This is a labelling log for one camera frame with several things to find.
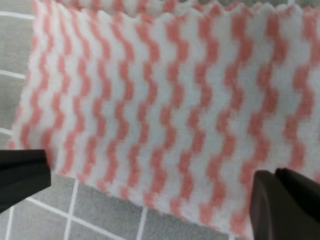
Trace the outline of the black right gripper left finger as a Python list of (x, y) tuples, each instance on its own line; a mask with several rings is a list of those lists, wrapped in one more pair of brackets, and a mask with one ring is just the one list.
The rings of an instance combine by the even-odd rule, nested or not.
[(0, 212), (52, 186), (46, 152), (37, 150), (0, 151)]

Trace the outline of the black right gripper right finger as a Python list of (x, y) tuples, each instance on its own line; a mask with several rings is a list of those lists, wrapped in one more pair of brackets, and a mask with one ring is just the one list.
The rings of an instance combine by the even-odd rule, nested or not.
[(249, 215), (255, 240), (318, 240), (320, 185), (287, 168), (259, 170)]

